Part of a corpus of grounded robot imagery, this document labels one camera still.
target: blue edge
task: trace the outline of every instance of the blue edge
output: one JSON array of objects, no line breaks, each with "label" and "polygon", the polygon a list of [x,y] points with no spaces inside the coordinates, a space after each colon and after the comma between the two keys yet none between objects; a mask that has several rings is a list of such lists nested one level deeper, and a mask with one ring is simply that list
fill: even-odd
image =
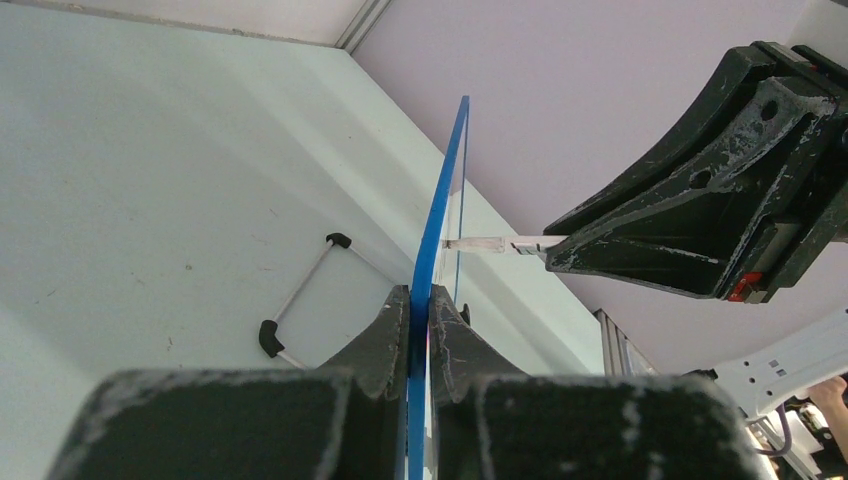
[{"label": "blue edge", "polygon": [[429,317],[430,292],[433,286],[433,274],[436,268],[436,257],[441,248],[442,224],[450,196],[451,180],[456,157],[459,151],[459,140],[462,137],[462,128],[466,125],[470,99],[468,95],[462,97],[459,111],[456,113],[456,121],[453,124],[448,149],[445,152],[445,162],[439,174],[439,182],[436,184],[436,192],[433,194],[433,203],[430,205],[430,214],[421,237],[421,246],[418,248],[418,258],[415,260],[415,269],[412,274],[412,288],[410,289],[410,325],[409,325],[409,382],[407,390],[408,402],[408,451],[409,451],[409,480],[423,480],[424,478],[424,405],[425,385],[427,379],[427,319]]}]

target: person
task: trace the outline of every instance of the person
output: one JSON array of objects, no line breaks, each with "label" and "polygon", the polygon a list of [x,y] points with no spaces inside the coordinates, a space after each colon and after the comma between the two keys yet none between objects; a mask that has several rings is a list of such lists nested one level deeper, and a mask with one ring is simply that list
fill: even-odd
[{"label": "person", "polygon": [[843,395],[846,387],[845,379],[833,377],[809,388],[807,393],[810,400],[821,410],[824,419],[830,427],[842,459],[848,464],[848,407],[845,406]]}]

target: black cable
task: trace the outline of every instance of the black cable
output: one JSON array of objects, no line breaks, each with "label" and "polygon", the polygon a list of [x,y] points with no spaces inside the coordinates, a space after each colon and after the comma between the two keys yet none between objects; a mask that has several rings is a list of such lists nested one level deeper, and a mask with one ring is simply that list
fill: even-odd
[{"label": "black cable", "polygon": [[783,446],[777,450],[754,449],[754,452],[767,457],[782,457],[792,450],[792,431],[789,429],[789,420],[786,418],[786,407],[781,403],[776,411],[777,416],[780,417],[780,426],[783,428]]}]

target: red component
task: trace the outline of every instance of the red component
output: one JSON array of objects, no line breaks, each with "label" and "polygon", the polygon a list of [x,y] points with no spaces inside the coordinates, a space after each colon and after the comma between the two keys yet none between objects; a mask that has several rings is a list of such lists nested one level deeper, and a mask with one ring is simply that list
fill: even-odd
[{"label": "red component", "polygon": [[742,280],[739,280],[739,283],[736,284],[736,287],[733,288],[733,293],[727,297],[727,301],[744,302],[746,296],[743,296],[742,292],[744,292],[746,288],[751,288],[753,285],[756,285],[756,283],[762,280],[762,278],[762,272],[746,273],[742,276]]}]

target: white marker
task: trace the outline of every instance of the white marker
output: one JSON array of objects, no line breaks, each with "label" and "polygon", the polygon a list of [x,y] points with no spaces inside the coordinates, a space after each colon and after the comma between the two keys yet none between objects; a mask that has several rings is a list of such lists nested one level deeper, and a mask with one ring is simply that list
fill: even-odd
[{"label": "white marker", "polygon": [[545,254],[566,236],[543,235],[536,237],[468,237],[443,240],[442,248],[467,253],[511,253],[514,255]]}]

